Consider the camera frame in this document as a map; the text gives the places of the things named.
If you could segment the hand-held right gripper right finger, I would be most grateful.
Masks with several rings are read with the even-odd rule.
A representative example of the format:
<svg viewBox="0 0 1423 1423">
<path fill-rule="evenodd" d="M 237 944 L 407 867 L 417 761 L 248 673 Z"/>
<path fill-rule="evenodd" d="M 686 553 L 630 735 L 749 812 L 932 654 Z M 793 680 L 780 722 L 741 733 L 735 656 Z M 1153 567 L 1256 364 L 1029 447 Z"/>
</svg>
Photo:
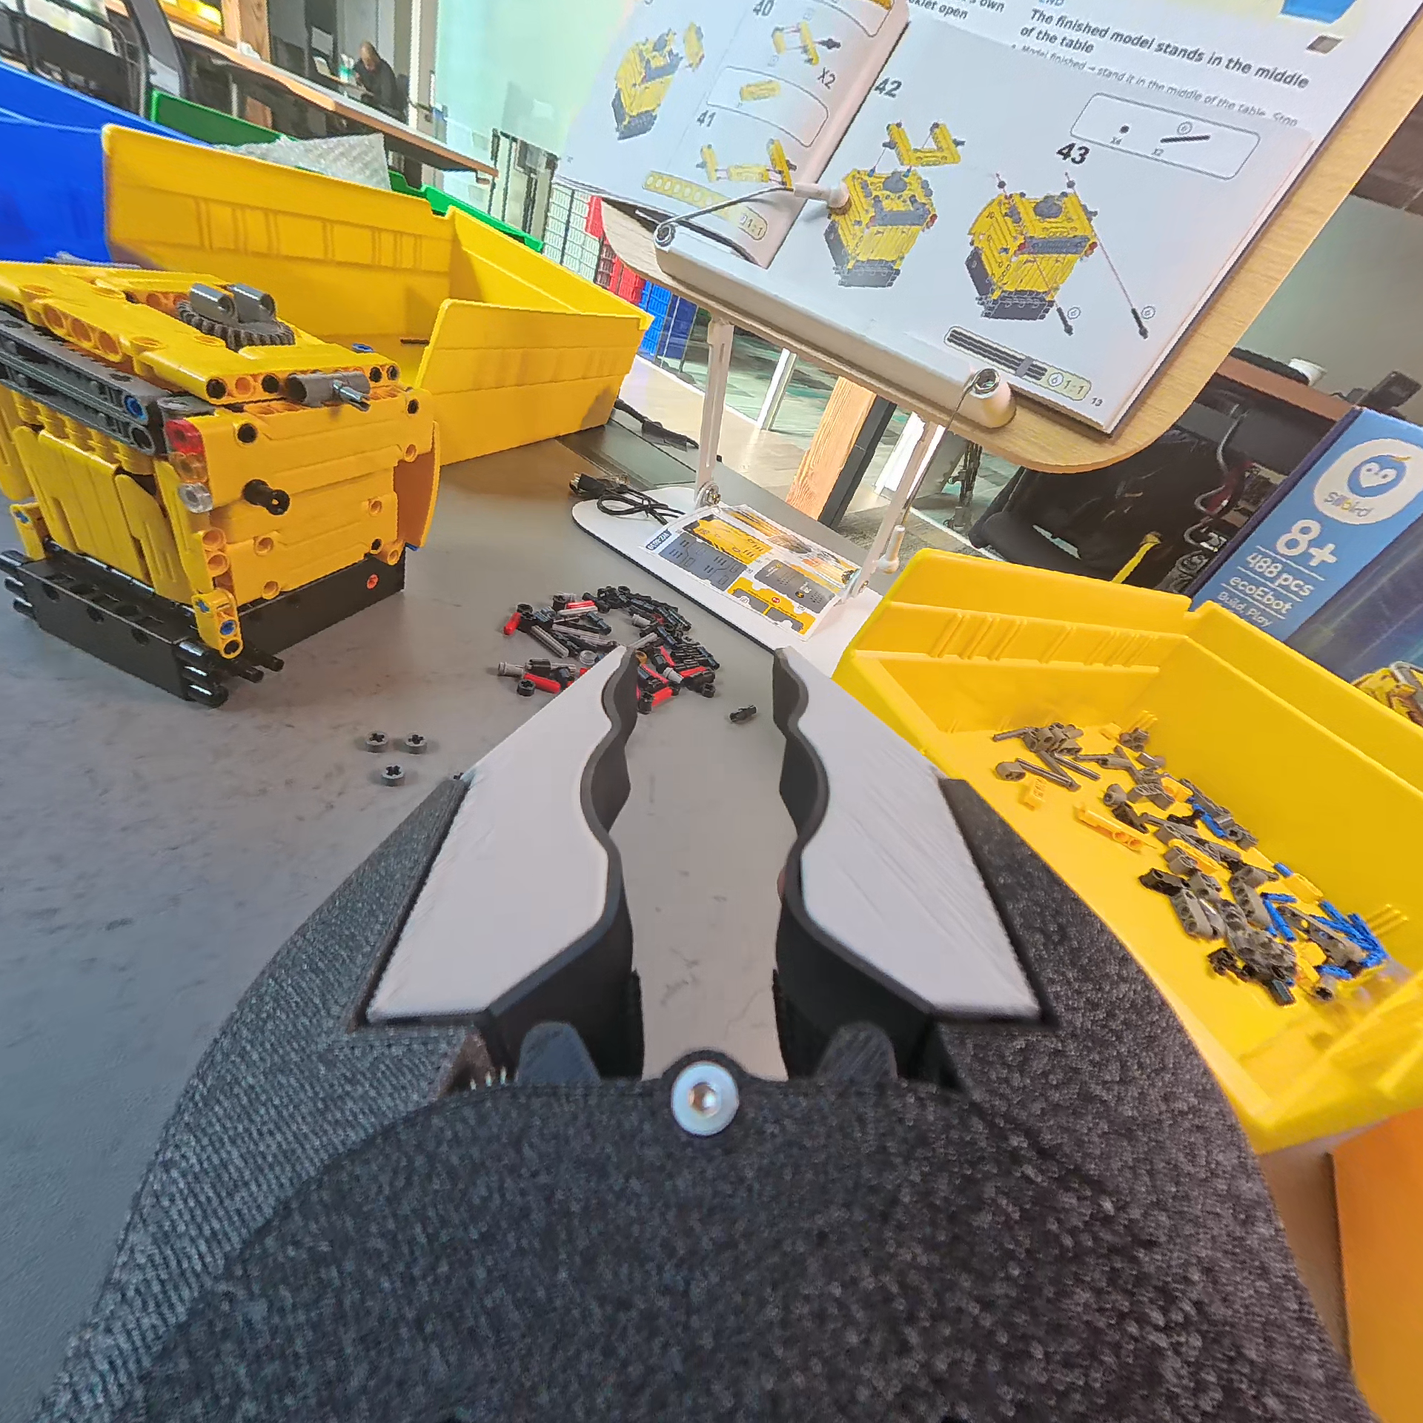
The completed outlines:
<svg viewBox="0 0 1423 1423">
<path fill-rule="evenodd" d="M 877 1028 L 910 1080 L 937 1073 L 940 1026 L 1040 1026 L 945 773 L 793 650 L 774 654 L 773 720 L 793 826 L 773 973 L 790 1078 L 850 1026 Z"/>
</svg>

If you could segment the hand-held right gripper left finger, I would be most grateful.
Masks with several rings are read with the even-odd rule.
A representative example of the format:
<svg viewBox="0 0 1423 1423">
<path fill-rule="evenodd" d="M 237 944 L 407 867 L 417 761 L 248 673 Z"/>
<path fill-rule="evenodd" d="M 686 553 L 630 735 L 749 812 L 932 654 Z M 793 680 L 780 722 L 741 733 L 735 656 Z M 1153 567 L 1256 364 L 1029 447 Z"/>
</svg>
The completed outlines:
<svg viewBox="0 0 1423 1423">
<path fill-rule="evenodd" d="M 459 778 L 453 820 L 365 1002 L 377 1026 L 464 1023 L 514 1068 L 569 1023 L 601 1078 L 643 1074 L 641 988 L 612 826 L 631 778 L 637 658 L 599 662 Z"/>
</svg>

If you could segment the yellow plastic bin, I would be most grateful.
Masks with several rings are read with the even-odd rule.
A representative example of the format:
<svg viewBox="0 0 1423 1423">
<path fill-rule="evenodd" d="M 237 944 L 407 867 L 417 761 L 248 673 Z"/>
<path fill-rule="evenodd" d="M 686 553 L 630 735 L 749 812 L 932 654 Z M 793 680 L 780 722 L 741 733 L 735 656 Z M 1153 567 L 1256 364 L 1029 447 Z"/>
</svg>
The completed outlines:
<svg viewBox="0 0 1423 1423">
<path fill-rule="evenodd" d="M 1333 1158 L 1348 1350 L 1383 1420 L 1421 1420 L 1421 728 L 1240 616 L 1183 596 L 918 555 L 836 680 L 966 779 L 1138 958 L 1253 1149 Z M 1130 733 L 1168 809 L 1106 806 Z M 1185 815 L 1242 859 L 1297 957 L 1292 1002 L 1225 970 L 1143 884 Z"/>
<path fill-rule="evenodd" d="M 649 318 L 487 222 L 389 189 L 106 127 L 121 260 L 243 280 L 433 399 L 446 463 L 603 427 Z"/>
</svg>

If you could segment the yellow black lego truck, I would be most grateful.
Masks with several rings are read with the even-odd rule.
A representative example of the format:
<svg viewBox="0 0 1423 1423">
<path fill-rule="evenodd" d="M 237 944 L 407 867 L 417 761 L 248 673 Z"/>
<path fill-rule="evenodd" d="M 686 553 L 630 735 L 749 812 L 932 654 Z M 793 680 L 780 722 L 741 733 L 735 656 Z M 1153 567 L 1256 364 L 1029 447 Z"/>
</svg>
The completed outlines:
<svg viewBox="0 0 1423 1423">
<path fill-rule="evenodd" d="M 424 391 L 373 393 L 359 374 L 229 406 L 174 393 L 121 346 L 171 329 L 233 352 L 319 339 L 237 280 L 2 264 L 2 507 L 20 542 L 2 588 L 42 631 L 221 706 L 233 680 L 260 682 L 405 588 L 438 428 Z"/>
</svg>

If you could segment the yellow lego beam assembly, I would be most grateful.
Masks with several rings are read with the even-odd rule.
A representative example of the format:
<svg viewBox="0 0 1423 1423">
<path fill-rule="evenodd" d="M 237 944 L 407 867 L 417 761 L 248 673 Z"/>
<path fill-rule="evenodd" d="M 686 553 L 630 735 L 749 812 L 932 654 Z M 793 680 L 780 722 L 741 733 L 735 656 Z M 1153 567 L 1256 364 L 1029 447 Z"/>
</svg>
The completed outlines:
<svg viewBox="0 0 1423 1423">
<path fill-rule="evenodd" d="M 285 399 L 294 376 L 359 374 L 373 393 L 407 385 L 384 355 L 309 337 L 294 346 L 233 352 L 215 337 L 171 329 L 168 337 L 129 337 L 121 346 L 141 378 L 221 406 Z"/>
</svg>

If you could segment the lego instruction booklet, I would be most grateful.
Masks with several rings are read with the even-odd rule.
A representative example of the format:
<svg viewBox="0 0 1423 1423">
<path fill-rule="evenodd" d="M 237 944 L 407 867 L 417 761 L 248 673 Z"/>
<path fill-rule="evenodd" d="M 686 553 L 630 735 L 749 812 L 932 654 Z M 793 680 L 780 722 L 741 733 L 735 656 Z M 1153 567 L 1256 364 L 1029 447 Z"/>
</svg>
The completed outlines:
<svg viewBox="0 0 1423 1423">
<path fill-rule="evenodd" d="M 643 2 L 566 138 L 573 187 L 769 270 L 799 222 L 843 285 L 928 299 L 1016 395 L 1110 432 L 1308 168 L 1314 138 L 1154 98 L 910 2 Z"/>
</svg>

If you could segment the dark lego pieces heap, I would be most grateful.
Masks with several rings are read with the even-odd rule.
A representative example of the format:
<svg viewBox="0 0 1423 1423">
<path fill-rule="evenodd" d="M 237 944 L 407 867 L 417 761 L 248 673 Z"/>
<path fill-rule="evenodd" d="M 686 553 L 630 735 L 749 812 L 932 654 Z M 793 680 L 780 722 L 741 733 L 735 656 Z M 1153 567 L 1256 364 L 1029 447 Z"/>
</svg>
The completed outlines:
<svg viewBox="0 0 1423 1423">
<path fill-rule="evenodd" d="M 992 768 L 998 779 L 1037 797 L 1074 792 L 1076 826 L 1148 862 L 1138 884 L 1168 905 L 1212 976 L 1277 1008 L 1331 1004 L 1392 964 L 1362 915 L 1271 862 L 1223 802 L 1175 774 L 1148 727 L 1089 733 L 1051 722 L 998 731 L 992 744 L 1020 746 Z"/>
</svg>

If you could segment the white stand leg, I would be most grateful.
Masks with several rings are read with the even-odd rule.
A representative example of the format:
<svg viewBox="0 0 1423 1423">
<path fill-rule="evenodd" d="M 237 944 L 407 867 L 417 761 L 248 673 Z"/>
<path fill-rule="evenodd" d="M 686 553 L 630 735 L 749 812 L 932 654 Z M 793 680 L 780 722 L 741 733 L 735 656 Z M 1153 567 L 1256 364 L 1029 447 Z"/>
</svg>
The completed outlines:
<svg viewBox="0 0 1423 1423">
<path fill-rule="evenodd" d="M 882 575 L 895 575 L 899 560 L 907 531 L 907 513 L 920 491 L 925 475 L 932 467 L 934 451 L 945 438 L 945 427 L 928 424 L 918 414 L 907 420 L 907 428 L 899 441 L 895 463 L 903 452 L 903 469 L 899 473 L 899 485 L 890 493 L 890 502 L 883 512 L 882 526 L 877 531 L 874 542 L 861 565 L 859 585 L 868 583 L 868 579 Z"/>
</svg>

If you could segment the blue plastic crate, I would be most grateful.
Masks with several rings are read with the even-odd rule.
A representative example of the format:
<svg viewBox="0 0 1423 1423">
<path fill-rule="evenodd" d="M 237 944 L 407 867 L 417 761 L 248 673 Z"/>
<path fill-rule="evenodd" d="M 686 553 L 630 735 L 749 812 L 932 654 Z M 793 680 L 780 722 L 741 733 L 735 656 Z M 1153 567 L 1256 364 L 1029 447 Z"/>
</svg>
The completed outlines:
<svg viewBox="0 0 1423 1423">
<path fill-rule="evenodd" d="M 703 307 L 697 307 L 694 300 L 676 296 L 653 280 L 643 283 L 640 305 L 651 318 L 651 325 L 643 332 L 640 346 L 640 355 L 651 364 L 682 366 Z"/>
</svg>

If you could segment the brown desk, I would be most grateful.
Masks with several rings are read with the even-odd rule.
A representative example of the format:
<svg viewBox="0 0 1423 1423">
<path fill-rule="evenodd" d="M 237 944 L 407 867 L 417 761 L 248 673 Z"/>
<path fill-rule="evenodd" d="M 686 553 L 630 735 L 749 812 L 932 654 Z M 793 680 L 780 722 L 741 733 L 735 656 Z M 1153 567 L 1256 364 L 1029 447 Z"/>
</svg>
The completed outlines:
<svg viewBox="0 0 1423 1423">
<path fill-rule="evenodd" d="M 1246 399 L 1276 401 L 1311 420 L 1323 420 L 1327 424 L 1337 424 L 1356 410 L 1356 405 L 1344 397 L 1333 397 L 1309 385 L 1292 366 L 1256 358 L 1252 352 L 1233 352 L 1220 364 L 1212 383 L 1225 383 L 1227 388 L 1246 393 Z"/>
</svg>

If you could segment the red plastic crate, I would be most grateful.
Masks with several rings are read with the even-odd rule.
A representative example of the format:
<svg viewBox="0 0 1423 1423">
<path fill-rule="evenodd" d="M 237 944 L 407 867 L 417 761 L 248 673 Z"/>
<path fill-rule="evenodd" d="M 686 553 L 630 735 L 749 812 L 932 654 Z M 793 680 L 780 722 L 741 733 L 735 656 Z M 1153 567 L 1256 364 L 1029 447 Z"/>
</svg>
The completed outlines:
<svg viewBox="0 0 1423 1423">
<path fill-rule="evenodd" d="M 596 254 L 596 285 L 623 299 L 630 305 L 641 307 L 646 278 L 635 273 L 623 260 L 618 260 L 612 243 L 608 241 L 608 225 L 603 218 L 603 199 L 588 196 L 585 202 L 585 234 L 599 243 Z"/>
</svg>

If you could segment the metal page holder clip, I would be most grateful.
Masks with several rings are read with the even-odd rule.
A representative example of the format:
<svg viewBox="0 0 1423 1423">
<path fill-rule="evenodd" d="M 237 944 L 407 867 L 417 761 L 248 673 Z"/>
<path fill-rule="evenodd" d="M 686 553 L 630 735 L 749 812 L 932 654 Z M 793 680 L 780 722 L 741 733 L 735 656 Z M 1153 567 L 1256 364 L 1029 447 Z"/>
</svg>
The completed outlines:
<svg viewBox="0 0 1423 1423">
<path fill-rule="evenodd" d="M 790 187 L 759 187 L 752 193 L 746 193 L 741 199 L 727 199 L 711 207 L 703 207 L 694 209 L 686 216 L 672 216 L 666 218 L 664 222 L 658 222 L 653 228 L 653 248 L 658 251 L 670 249 L 670 244 L 676 243 L 676 234 L 680 228 L 690 228 L 697 221 L 711 218 L 711 216 L 721 216 L 727 210 L 743 210 L 743 209 L 752 209 L 757 203 L 769 203 L 769 202 L 799 202 L 799 203 L 820 203 L 825 207 L 830 213 L 843 213 L 850 207 L 850 189 L 844 185 L 836 185 L 836 187 L 825 187 L 825 185 L 790 185 Z"/>
</svg>

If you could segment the clear bubble wrap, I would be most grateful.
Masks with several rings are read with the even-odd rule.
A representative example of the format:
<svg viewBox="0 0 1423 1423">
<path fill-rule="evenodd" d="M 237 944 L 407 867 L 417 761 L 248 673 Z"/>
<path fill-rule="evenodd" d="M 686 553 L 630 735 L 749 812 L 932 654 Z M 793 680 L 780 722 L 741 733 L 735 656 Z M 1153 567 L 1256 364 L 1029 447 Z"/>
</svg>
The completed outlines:
<svg viewBox="0 0 1423 1423">
<path fill-rule="evenodd" d="M 275 136 L 265 144 L 223 144 L 223 153 L 257 157 L 285 169 L 302 169 L 336 182 L 393 192 L 384 140 L 380 133 L 291 138 Z"/>
</svg>

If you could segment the long wooden desk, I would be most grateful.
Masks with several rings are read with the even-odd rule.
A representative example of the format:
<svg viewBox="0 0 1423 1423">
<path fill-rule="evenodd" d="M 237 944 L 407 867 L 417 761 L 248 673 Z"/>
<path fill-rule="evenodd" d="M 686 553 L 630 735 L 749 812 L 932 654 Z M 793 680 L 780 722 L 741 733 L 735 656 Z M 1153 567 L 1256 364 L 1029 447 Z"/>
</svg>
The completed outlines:
<svg viewBox="0 0 1423 1423">
<path fill-rule="evenodd" d="M 187 46 L 192 54 L 206 54 L 214 63 L 221 63 L 229 75 L 229 92 L 237 94 L 240 87 L 265 87 L 266 92 L 284 92 L 285 98 L 302 101 L 327 117 L 340 117 L 349 124 L 360 124 L 370 130 L 377 130 L 388 138 L 389 146 L 400 147 L 401 153 L 417 153 L 421 164 L 433 169 L 459 169 L 475 174 L 475 182 L 494 185 L 501 178 L 499 168 L 469 157 L 468 153 L 457 153 L 450 146 L 436 140 L 418 128 L 393 120 L 377 110 L 370 110 L 355 100 L 342 98 L 340 92 L 302 81 L 269 60 L 252 58 L 245 52 L 208 36 L 204 32 L 193 32 L 179 26 L 174 32 L 179 46 Z"/>
</svg>

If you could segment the wooden post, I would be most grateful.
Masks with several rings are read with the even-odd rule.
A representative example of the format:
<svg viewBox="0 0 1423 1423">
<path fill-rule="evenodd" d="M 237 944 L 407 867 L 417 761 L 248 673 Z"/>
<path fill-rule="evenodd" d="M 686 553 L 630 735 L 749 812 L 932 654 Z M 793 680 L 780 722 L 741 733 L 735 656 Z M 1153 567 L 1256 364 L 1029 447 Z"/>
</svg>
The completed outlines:
<svg viewBox="0 0 1423 1423">
<path fill-rule="evenodd" d="M 820 526 L 839 526 L 882 441 L 877 412 L 894 417 L 894 406 L 883 406 L 871 391 L 838 378 L 785 493 L 790 509 Z"/>
</svg>

